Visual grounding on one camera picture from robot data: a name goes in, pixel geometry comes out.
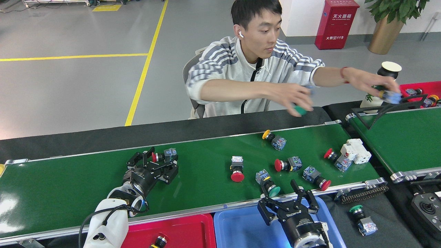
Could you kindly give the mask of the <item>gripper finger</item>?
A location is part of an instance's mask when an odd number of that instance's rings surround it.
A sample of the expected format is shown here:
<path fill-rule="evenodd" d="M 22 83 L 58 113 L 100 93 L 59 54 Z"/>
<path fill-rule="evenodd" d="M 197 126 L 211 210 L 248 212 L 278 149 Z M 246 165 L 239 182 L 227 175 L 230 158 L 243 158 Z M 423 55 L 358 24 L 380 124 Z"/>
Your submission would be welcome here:
<path fill-rule="evenodd" d="M 319 206 L 311 190 L 304 190 L 294 179 L 291 179 L 291 187 L 297 195 L 297 198 L 295 199 L 296 204 L 300 204 L 302 199 L 305 198 L 308 202 L 310 213 L 318 212 Z"/>
<path fill-rule="evenodd" d="M 152 155 L 152 175 L 169 185 L 178 174 L 178 155 L 165 156 L 164 154 Z"/>
<path fill-rule="evenodd" d="M 270 197 L 264 197 L 258 201 L 258 211 L 266 225 L 270 226 L 273 221 L 279 218 L 282 211 L 287 212 L 287 206 Z"/>
<path fill-rule="evenodd" d="M 142 153 L 136 152 L 126 163 L 127 169 L 151 171 L 149 167 L 149 158 L 155 151 L 155 147 L 151 147 L 148 151 Z"/>

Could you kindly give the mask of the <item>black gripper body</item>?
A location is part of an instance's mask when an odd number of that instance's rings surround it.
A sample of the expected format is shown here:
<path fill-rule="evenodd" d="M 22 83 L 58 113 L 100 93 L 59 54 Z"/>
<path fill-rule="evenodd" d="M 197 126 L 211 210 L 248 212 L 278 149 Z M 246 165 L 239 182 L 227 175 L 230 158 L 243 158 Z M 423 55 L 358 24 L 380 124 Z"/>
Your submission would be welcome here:
<path fill-rule="evenodd" d="M 146 168 L 128 167 L 123 176 L 123 192 L 146 198 L 158 181 Z"/>
<path fill-rule="evenodd" d="M 323 242 L 321 226 L 313 221 L 307 207 L 295 205 L 288 208 L 278 219 L 289 242 Z"/>

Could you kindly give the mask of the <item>person's left hand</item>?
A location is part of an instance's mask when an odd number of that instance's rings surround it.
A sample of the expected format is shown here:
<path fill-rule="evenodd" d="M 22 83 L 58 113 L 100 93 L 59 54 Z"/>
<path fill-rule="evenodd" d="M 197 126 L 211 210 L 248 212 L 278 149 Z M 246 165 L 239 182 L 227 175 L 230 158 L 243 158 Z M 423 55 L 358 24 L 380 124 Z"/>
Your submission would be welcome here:
<path fill-rule="evenodd" d="M 383 86 L 389 91 L 400 93 L 399 86 L 392 77 L 376 75 L 352 67 L 342 68 L 340 72 L 345 82 L 374 97 L 378 97 L 380 92 L 374 86 Z"/>

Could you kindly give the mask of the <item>person's right hand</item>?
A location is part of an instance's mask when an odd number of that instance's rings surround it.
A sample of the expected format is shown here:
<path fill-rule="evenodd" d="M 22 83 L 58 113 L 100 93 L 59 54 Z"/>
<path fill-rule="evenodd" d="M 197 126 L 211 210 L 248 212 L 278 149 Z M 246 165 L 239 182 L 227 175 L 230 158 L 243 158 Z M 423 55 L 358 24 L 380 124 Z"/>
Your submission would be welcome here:
<path fill-rule="evenodd" d="M 294 106 L 304 111 L 313 111 L 313 102 L 310 98 L 311 90 L 292 83 L 275 84 L 271 90 L 269 99 L 282 105 L 288 113 L 294 117 L 301 117 L 302 114 Z"/>

